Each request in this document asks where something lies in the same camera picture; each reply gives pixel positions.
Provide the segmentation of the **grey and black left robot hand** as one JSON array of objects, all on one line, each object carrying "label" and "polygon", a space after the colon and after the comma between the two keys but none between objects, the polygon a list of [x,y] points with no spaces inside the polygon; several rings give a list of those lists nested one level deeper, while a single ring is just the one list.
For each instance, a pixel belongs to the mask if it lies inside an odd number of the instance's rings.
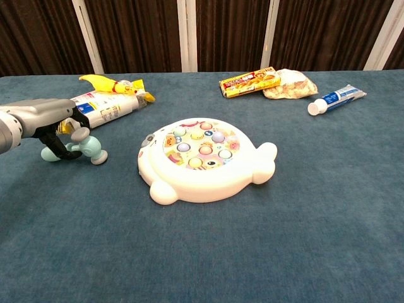
[{"label": "grey and black left robot hand", "polygon": [[80,157],[82,152],[67,150],[56,135],[60,122],[69,117],[81,127],[90,127],[88,118],[71,99],[39,98],[2,105],[1,153],[20,145],[23,138],[38,138],[60,159]]}]

